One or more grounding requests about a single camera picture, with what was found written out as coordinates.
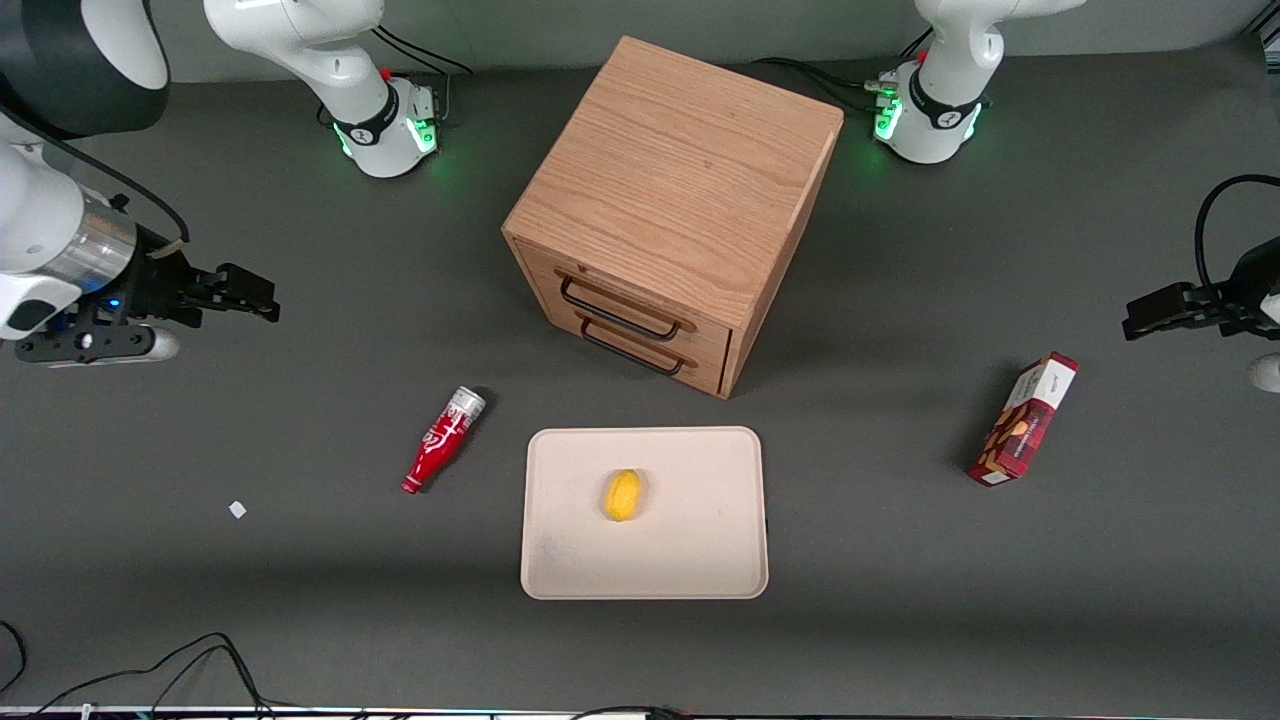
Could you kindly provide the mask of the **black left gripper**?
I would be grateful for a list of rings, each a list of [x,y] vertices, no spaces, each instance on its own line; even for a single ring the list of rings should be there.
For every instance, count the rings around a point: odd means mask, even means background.
[[[1121,322],[1126,341],[1178,329],[1220,327],[1224,338],[1254,334],[1279,337],[1279,237],[1253,247],[1220,284],[1220,296],[1234,320],[1225,323],[1213,292],[1190,282],[1175,282],[1126,305]]]

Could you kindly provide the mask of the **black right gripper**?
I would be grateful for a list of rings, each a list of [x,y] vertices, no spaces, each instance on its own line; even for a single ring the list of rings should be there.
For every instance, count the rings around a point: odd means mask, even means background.
[[[152,231],[137,228],[134,256],[128,265],[131,320],[173,320],[200,328],[204,311],[214,311],[279,322],[280,305],[274,301],[273,282],[232,263],[223,263],[214,272],[201,272],[180,250],[154,258],[151,252],[165,243]]]

